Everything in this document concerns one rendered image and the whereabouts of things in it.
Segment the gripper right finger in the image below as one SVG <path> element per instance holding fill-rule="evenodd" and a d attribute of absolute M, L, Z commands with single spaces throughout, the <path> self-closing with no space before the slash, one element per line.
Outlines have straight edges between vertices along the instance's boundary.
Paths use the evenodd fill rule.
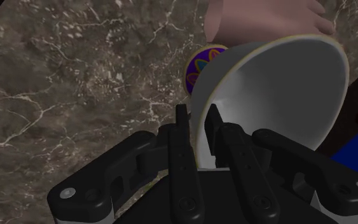
<path fill-rule="evenodd" d="M 269 129 L 251 135 L 211 104 L 204 122 L 218 167 L 230 168 L 249 224 L 338 224 L 309 204 L 314 194 L 338 216 L 358 215 L 358 172 Z"/>

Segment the purple patterned round disc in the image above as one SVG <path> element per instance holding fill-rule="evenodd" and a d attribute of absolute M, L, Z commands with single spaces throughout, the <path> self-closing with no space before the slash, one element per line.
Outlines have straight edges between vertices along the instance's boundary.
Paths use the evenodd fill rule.
<path fill-rule="evenodd" d="M 207 45 L 198 49 L 184 67 L 184 90 L 191 96 L 200 73 L 220 53 L 228 48 L 224 45 Z"/>

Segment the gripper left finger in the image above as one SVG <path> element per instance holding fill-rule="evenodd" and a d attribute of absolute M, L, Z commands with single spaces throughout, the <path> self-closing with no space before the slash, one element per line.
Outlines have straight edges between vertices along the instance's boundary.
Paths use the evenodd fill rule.
<path fill-rule="evenodd" d="M 203 224 L 205 206 L 186 106 L 157 134 L 138 131 L 55 185 L 47 201 L 55 224 L 113 224 L 115 212 L 159 171 L 169 172 L 173 224 Z"/>

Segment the pink rounded object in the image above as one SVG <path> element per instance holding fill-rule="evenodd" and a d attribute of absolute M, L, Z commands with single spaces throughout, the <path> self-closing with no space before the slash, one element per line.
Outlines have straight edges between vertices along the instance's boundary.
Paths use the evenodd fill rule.
<path fill-rule="evenodd" d="M 209 0 L 204 19 L 207 42 L 235 46 L 298 34 L 334 33 L 317 0 Z"/>

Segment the white bowl with gold rim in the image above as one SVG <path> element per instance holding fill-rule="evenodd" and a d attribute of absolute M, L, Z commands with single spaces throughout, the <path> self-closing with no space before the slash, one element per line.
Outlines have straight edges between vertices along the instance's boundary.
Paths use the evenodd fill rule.
<path fill-rule="evenodd" d="M 191 128 L 199 167 L 212 169 L 204 121 L 212 104 L 247 134 L 270 129 L 316 150 L 347 94 L 349 63 L 335 39 L 316 34 L 229 48 L 201 71 L 191 93 Z"/>

